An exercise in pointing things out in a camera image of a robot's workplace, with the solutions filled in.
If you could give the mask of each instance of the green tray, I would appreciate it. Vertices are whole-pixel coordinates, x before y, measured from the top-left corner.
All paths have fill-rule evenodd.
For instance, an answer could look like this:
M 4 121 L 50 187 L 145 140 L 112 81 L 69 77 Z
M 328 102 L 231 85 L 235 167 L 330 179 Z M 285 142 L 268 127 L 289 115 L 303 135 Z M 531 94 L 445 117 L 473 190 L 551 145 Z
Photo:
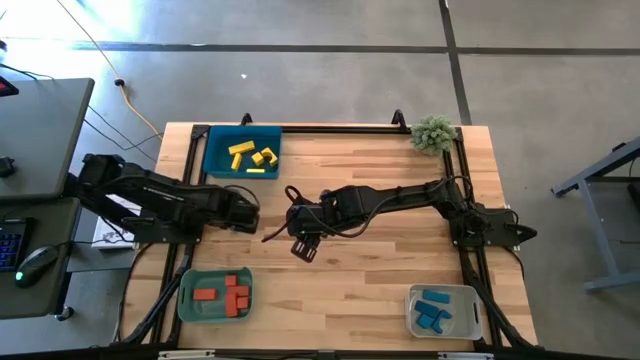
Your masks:
M 237 275 L 238 285 L 249 285 L 249 308 L 242 309 L 238 317 L 228 318 L 225 308 L 227 287 L 224 284 L 226 275 Z M 213 301 L 194 301 L 194 289 L 218 290 L 218 297 Z M 240 321 L 246 318 L 253 306 L 253 276 L 249 268 L 225 269 L 212 271 L 189 270 L 182 276 L 178 293 L 178 316 L 184 322 L 223 323 Z

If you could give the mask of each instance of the wooden tabletop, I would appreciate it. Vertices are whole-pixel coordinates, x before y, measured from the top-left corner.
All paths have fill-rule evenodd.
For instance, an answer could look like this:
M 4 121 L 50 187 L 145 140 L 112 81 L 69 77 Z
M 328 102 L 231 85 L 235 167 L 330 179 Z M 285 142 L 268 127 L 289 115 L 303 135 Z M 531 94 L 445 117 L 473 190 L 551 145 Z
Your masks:
M 167 124 L 158 173 L 182 178 L 192 125 Z M 476 200 L 488 207 L 504 206 L 489 129 L 462 129 Z M 196 166 L 202 148 L 199 144 Z M 457 166 L 455 152 L 452 155 Z M 447 222 L 433 208 L 379 215 L 355 239 L 327 238 L 311 264 L 290 253 L 293 240 L 286 231 L 268 243 L 260 242 L 284 223 L 291 205 L 284 196 L 286 185 L 297 187 L 311 200 L 322 190 L 348 184 L 378 189 L 415 185 L 444 176 L 441 157 L 414 151 L 406 135 L 284 134 L 280 164 L 277 180 L 207 179 L 249 187 L 262 204 L 255 235 L 207 227 L 193 261 L 197 270 L 249 267 L 255 284 L 253 309 L 245 321 L 233 324 L 183 324 L 180 347 L 472 349 L 470 341 L 417 339 L 406 329 L 404 297 L 412 284 L 462 283 Z M 133 272 L 123 319 L 125 336 L 158 296 L 166 253 L 167 246 L 152 246 Z M 496 302 L 522 336 L 535 343 L 518 263 L 501 248 L 487 248 L 487 259 Z M 174 307 L 174 302 L 169 304 L 163 339 Z M 485 338 L 490 339 L 484 313 L 483 323 Z

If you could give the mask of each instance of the rgb keyboard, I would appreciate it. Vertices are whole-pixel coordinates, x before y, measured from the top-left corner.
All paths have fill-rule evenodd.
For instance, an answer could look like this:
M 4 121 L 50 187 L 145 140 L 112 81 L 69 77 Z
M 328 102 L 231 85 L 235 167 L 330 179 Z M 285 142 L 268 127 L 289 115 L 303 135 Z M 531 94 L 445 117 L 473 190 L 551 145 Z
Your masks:
M 29 219 L 0 220 L 0 272 L 15 271 L 23 258 Z

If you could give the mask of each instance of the concrete floor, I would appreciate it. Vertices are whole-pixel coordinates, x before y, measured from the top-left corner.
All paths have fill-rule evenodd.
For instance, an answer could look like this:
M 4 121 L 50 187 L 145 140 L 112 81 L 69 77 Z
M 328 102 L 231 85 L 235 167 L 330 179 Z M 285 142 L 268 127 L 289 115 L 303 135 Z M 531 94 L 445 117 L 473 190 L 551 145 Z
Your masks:
M 0 0 L 6 63 L 55 77 L 96 80 L 92 105 L 132 140 L 150 134 L 122 103 L 95 51 L 53 1 Z M 102 41 L 209 44 L 444 46 L 436 0 L 66 0 Z M 638 47 L 640 2 L 449 0 L 458 46 Z M 254 120 L 386 123 L 443 113 L 460 123 L 446 54 L 108 52 L 134 89 L 132 101 L 158 128 L 168 121 Z M 541 345 L 640 357 L 640 287 L 586 295 L 605 274 L 578 194 L 548 189 L 639 135 L 640 56 L 460 56 L 471 121 L 491 129 L 505 195 L 539 235 L 523 246 L 526 283 Z M 19 79 L 5 71 L 0 75 Z M 87 119 L 110 135 L 92 114 Z M 158 142 L 145 144 L 157 155 Z M 83 128 L 86 152 L 122 153 Z M 152 167 L 136 151 L 130 161 Z M 627 245 L 637 258 L 640 246 Z M 123 272 L 74 275 L 72 321 L 0 322 L 0 353 L 109 343 Z

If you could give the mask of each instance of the yellow cable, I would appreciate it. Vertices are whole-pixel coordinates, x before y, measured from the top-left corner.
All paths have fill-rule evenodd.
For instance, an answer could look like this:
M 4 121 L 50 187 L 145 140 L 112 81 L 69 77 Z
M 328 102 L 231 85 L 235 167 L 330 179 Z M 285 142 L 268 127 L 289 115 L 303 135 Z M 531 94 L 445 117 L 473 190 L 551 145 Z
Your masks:
M 82 29 L 82 31 L 84 31 L 84 33 L 89 37 L 89 39 L 91 39 L 91 42 L 93 43 L 93 45 L 95 45 L 96 49 L 98 49 L 98 51 L 100 51 L 100 54 L 102 54 L 102 57 L 104 57 L 104 59 L 107 61 L 107 63 L 111 67 L 111 70 L 113 71 L 113 73 L 116 76 L 115 84 L 116 84 L 117 87 L 120 88 L 120 92 L 122 93 L 122 98 L 124 99 L 125 104 L 127 104 L 129 109 L 131 109 L 131 111 L 133 111 L 142 121 L 144 121 L 145 124 L 147 124 L 147 126 L 149 126 L 151 128 L 151 130 L 153 130 L 153 132 L 159 138 L 162 138 L 162 135 L 160 134 L 158 129 L 156 129 L 156 127 L 153 126 L 153 124 L 149 120 L 147 120 L 147 118 L 145 118 L 142 114 L 140 114 L 140 112 L 135 107 L 133 107 L 133 105 L 131 105 L 131 102 L 129 101 L 129 96 L 127 95 L 127 92 L 124 91 L 124 80 L 122 80 L 122 78 L 120 78 L 120 75 L 118 74 L 118 71 L 116 70 L 115 66 L 113 66 L 113 64 L 111 63 L 111 61 L 107 57 L 107 55 L 104 53 L 104 51 L 102 51 L 102 49 L 98 45 L 98 43 L 93 39 L 93 37 L 89 34 L 89 32 L 87 30 L 85 30 L 85 28 L 82 27 L 82 25 L 80 25 L 78 20 L 76 20 L 76 18 L 73 17 L 71 12 L 69 12 L 69 10 L 62 4 L 62 2 L 60 2 L 60 0 L 56 0 L 56 1 L 64 9 L 64 11 L 69 15 L 69 17 L 78 25 L 78 27 L 80 27 L 80 29 Z

